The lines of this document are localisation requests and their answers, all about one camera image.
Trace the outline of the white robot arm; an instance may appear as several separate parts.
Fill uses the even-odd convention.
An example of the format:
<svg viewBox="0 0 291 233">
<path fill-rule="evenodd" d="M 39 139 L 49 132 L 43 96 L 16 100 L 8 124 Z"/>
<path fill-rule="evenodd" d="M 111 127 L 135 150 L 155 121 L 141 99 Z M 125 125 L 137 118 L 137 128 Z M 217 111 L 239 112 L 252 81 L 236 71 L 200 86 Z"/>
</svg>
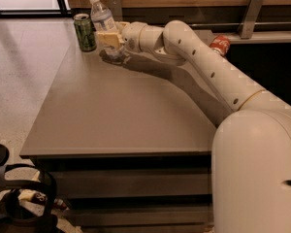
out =
<svg viewBox="0 0 291 233">
<path fill-rule="evenodd" d="M 291 233 L 291 106 L 206 45 L 184 22 L 122 22 L 100 42 L 189 62 L 229 115 L 211 150 L 215 233 Z"/>
</svg>

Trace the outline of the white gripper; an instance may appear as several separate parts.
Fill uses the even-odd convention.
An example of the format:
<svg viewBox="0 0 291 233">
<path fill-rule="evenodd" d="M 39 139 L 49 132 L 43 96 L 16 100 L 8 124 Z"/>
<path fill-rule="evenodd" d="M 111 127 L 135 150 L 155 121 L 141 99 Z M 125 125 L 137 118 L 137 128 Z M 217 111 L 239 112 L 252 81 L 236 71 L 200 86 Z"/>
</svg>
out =
<svg viewBox="0 0 291 233">
<path fill-rule="evenodd" d="M 140 36 L 142 30 L 146 27 L 146 23 L 117 21 L 115 25 L 119 30 L 122 30 L 121 34 L 119 32 L 98 32 L 98 40 L 112 47 L 124 45 L 127 50 L 141 52 Z"/>
</svg>

